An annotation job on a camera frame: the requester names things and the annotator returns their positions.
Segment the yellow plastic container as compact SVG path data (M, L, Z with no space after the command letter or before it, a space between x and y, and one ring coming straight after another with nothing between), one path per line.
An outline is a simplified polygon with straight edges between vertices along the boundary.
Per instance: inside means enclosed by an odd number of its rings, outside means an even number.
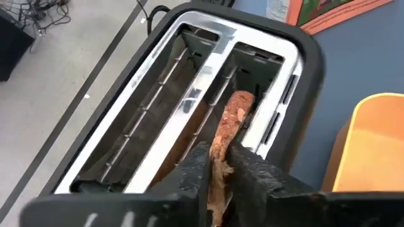
M404 94L358 102L336 137L321 189L404 192Z

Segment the orange cereal box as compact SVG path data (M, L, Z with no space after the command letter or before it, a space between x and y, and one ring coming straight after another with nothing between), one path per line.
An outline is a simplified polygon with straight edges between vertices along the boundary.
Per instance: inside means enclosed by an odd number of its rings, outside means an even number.
M394 0L267 0L266 17L313 35Z

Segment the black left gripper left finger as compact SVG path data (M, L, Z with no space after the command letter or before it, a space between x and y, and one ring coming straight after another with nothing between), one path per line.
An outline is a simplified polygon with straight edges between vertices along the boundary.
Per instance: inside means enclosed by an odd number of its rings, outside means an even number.
M147 227L206 227L209 180L209 145L200 142L148 190L160 202Z

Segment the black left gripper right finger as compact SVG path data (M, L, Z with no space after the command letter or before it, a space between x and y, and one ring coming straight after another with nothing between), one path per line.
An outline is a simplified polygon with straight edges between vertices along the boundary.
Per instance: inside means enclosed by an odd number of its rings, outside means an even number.
M234 168L230 185L241 227L316 227L307 194L313 189L232 142L227 161Z

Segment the brown toast slice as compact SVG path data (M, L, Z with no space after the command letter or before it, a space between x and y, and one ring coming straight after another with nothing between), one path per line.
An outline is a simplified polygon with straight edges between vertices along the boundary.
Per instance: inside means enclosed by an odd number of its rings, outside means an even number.
M208 209L212 211L212 225L219 227L225 210L225 178L234 172L226 161L230 142L237 135L254 103L255 96L247 91L236 91L227 102L210 146L211 182Z

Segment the black two-slot toaster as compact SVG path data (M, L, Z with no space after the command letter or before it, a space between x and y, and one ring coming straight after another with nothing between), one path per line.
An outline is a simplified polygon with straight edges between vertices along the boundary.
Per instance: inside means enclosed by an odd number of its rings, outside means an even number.
M255 97L238 140L288 170L323 72L319 44L300 28L179 5L124 68L43 193L144 192L213 140L236 91Z

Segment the black floor box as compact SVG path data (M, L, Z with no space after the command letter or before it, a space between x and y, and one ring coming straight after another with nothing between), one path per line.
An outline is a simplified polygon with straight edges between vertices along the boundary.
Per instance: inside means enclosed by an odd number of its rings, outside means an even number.
M21 23L0 9L0 82L7 81L34 38L23 31Z

